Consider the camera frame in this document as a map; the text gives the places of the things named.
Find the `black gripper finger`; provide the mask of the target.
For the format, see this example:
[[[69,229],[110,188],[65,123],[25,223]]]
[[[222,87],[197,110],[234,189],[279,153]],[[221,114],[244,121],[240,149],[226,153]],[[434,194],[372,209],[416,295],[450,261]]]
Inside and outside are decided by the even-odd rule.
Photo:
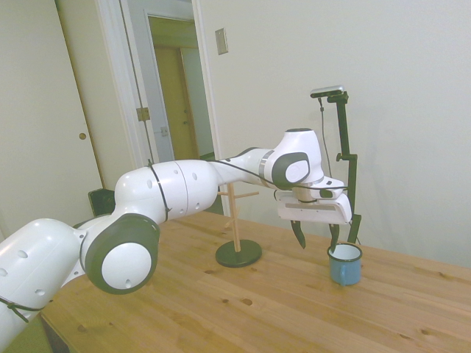
[[[291,228],[299,245],[301,245],[301,247],[304,249],[306,247],[306,240],[301,228],[301,222],[291,220]]]
[[[336,246],[339,240],[340,226],[338,224],[329,224],[329,230],[331,235],[331,241],[328,251],[330,254],[333,254],[336,250]]]

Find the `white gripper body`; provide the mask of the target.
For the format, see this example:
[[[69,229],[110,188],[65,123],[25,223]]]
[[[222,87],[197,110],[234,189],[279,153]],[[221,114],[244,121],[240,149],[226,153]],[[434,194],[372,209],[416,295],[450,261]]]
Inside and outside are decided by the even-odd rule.
[[[343,193],[337,199],[317,199],[314,202],[300,202],[291,191],[277,192],[277,213],[282,219],[292,221],[347,224],[352,211],[347,196]]]

